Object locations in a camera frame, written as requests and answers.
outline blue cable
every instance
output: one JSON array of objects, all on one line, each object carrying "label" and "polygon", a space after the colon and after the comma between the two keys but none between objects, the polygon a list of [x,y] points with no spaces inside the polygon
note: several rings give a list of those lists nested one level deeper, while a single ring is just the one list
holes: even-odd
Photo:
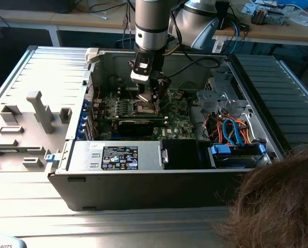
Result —
[{"label": "blue cable", "polygon": [[237,25],[236,25],[233,21],[230,20],[230,22],[231,22],[231,23],[233,24],[233,26],[235,27],[236,34],[237,34],[237,38],[236,38],[236,41],[235,41],[235,45],[234,45],[232,51],[230,52],[230,54],[232,54],[232,53],[234,52],[234,50],[236,49],[236,46],[237,46],[237,42],[238,42],[238,38],[239,38],[239,30],[238,30],[238,28],[237,28]]},{"label": "blue cable", "polygon": [[235,143],[227,136],[226,134],[226,126],[227,126],[227,123],[231,121],[233,123],[233,128],[235,130],[235,136],[236,136],[236,140],[237,140],[237,143],[240,144],[241,146],[245,146],[245,143],[243,142],[242,138],[240,137],[239,135],[239,129],[238,129],[238,125],[237,123],[232,120],[232,119],[226,119],[224,122],[223,122],[223,135],[224,135],[224,138],[229,141],[231,143],[231,145],[235,146]]}]

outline warning label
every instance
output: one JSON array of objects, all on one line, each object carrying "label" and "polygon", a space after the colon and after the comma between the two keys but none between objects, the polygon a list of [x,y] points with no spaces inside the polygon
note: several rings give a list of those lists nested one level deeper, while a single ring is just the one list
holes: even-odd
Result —
[{"label": "warning label", "polygon": [[138,146],[103,147],[103,170],[138,169]]}]

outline wooden desk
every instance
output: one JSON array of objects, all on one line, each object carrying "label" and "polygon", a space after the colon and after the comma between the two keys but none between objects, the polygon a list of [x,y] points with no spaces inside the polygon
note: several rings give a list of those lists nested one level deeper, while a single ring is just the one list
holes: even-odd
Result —
[{"label": "wooden desk", "polygon": [[[242,6],[248,3],[248,0],[233,0],[233,9],[236,16],[241,22],[250,25],[250,31],[245,41],[278,43],[278,44],[295,44],[308,45],[308,27],[296,24],[290,20],[286,20],[282,26],[279,25],[253,25],[250,21],[250,15],[241,14]],[[120,0],[112,0],[110,4],[101,5],[93,10],[109,8],[120,4]],[[125,15],[126,6],[117,7],[107,11],[107,20],[99,18],[89,13],[82,13],[73,10],[70,14],[58,14],[51,12],[36,11],[16,11],[16,10],[0,10],[0,16],[11,27],[23,28],[39,28],[46,29],[50,32],[52,43],[54,46],[60,46],[59,30],[80,31],[80,32],[98,32],[98,33],[122,33],[122,22]],[[134,12],[131,12],[132,28],[134,29]],[[0,19],[0,26],[7,26]],[[218,30],[214,35],[217,40],[215,45],[230,39],[234,31],[231,27],[225,30]]]},{"label": "wooden desk", "polygon": [[[283,25],[254,25],[251,23],[251,15],[240,13],[248,0],[235,0],[232,1],[232,8],[240,22],[250,26],[250,31],[247,35],[248,40],[252,38],[272,39],[272,40],[293,40],[293,41],[308,41],[308,27],[304,27],[295,22],[285,19]],[[227,28],[227,35],[233,35],[233,29]]]}]

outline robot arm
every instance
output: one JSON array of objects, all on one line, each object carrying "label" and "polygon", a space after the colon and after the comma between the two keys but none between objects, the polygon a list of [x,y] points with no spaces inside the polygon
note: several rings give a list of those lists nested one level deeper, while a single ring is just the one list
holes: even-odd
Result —
[{"label": "robot arm", "polygon": [[[171,9],[185,0],[136,0],[135,49],[131,79],[138,86],[138,98],[156,102],[166,92],[170,80],[162,73],[167,34],[173,33]],[[189,0],[175,12],[185,44],[200,49],[213,36],[219,20],[215,0]]]}]

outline human hair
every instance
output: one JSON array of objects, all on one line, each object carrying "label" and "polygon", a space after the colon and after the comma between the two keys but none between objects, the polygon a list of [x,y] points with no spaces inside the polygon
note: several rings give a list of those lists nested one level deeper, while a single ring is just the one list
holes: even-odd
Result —
[{"label": "human hair", "polygon": [[216,233],[232,248],[308,248],[308,146],[245,175]]}]

